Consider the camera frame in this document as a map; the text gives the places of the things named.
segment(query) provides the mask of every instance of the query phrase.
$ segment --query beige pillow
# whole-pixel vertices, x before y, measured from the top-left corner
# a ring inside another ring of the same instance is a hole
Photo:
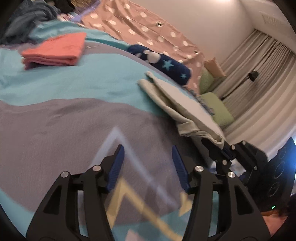
[[[205,61],[205,67],[215,78],[226,77],[226,74],[222,70],[216,58],[212,58],[210,60]]]

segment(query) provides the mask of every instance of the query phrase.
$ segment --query metal pivot screw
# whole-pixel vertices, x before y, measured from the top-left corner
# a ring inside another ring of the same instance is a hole
[[[202,166],[196,166],[196,167],[195,167],[195,170],[196,170],[197,172],[202,172],[202,171],[204,170],[204,168],[203,168]]]
[[[227,173],[227,175],[228,175],[230,178],[234,178],[234,177],[235,177],[235,173],[234,173],[234,172],[229,172],[229,173]]]
[[[64,172],[61,173],[61,177],[67,177],[67,176],[69,176],[68,172],[64,171]]]
[[[93,166],[93,171],[94,172],[98,172],[98,171],[100,171],[102,169],[102,167],[100,166],[100,165],[95,165],[95,166]]]

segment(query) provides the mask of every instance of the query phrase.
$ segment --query navy blue pillow with stars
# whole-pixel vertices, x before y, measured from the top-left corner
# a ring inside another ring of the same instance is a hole
[[[151,49],[139,44],[131,45],[127,51],[138,58],[145,60],[153,67],[169,76],[179,85],[187,84],[191,77],[189,68],[165,54],[153,52]]]

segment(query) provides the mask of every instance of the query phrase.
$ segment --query lamp head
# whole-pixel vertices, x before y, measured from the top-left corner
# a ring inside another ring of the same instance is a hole
[[[252,82],[255,82],[256,78],[258,77],[259,75],[259,72],[258,71],[252,71],[248,74],[248,77],[249,79],[252,81]]]

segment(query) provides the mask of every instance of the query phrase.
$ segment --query gray cloth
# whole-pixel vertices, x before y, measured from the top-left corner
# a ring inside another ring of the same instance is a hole
[[[19,44],[28,41],[29,33],[39,22],[57,18],[60,10],[43,0],[24,0],[9,18],[1,44]]]

